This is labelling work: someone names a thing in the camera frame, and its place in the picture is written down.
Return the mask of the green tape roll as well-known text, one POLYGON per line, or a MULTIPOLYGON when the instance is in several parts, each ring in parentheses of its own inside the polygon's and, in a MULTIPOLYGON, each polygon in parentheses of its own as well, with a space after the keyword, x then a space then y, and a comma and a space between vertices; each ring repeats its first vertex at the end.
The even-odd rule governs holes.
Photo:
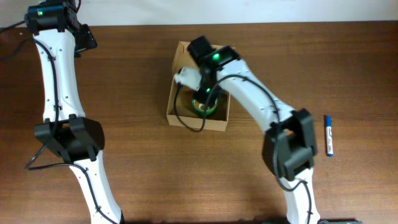
POLYGON ((192 99, 192 106, 198 116, 203 117, 206 115, 207 117, 213 116, 218 109, 219 100, 216 99, 214 101, 214 105, 206 106, 204 103, 200 103, 196 99, 192 99))

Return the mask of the brown cardboard box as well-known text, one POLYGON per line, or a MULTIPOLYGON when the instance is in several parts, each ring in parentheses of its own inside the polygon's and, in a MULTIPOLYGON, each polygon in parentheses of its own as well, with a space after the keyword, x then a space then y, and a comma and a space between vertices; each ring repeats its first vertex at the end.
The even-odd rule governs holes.
MULTIPOLYGON (((187 50, 189 43, 180 41, 177 45, 175 57, 172 63, 172 74, 176 74, 181 68, 198 68, 187 50)), ((183 87, 177 91, 177 84, 172 81, 167 105, 166 117, 169 125, 184 126, 188 125, 193 129, 200 129, 203 118, 194 109, 192 96, 194 91, 188 87, 183 87)), ((216 110, 206 118, 204 128, 213 131, 225 131, 229 119, 229 106, 231 95, 225 91, 220 93, 216 110)))

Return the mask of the blue white marker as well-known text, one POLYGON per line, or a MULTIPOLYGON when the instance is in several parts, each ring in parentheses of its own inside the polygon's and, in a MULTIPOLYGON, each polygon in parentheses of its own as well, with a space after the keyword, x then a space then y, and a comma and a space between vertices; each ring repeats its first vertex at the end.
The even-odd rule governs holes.
POLYGON ((332 135, 331 116, 325 116, 325 137, 326 137, 326 152, 328 157, 333 157, 333 135, 332 135))

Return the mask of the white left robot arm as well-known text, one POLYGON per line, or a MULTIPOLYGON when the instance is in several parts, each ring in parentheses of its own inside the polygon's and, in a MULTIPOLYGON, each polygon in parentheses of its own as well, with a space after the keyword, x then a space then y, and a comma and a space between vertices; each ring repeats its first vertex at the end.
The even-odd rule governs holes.
POLYGON ((104 132, 101 124, 86 117, 78 94, 75 58, 94 49, 90 28, 78 21, 75 1, 42 1, 28 8, 25 22, 40 56, 44 81, 43 122, 34 134, 43 145, 26 168, 48 149, 62 159, 83 192, 92 223, 124 223, 104 169, 104 132))

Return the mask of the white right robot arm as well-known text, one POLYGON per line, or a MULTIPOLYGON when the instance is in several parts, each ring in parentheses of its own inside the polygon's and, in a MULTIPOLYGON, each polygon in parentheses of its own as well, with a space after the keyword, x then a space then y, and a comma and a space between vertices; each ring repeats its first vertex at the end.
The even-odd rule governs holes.
POLYGON ((262 159, 284 191, 287 221, 318 223, 312 184, 317 154, 312 115, 278 99, 230 46, 216 49, 201 36, 191 41, 187 50, 198 66, 187 83, 195 90, 194 98, 209 108, 217 94, 226 91, 263 132, 262 159))

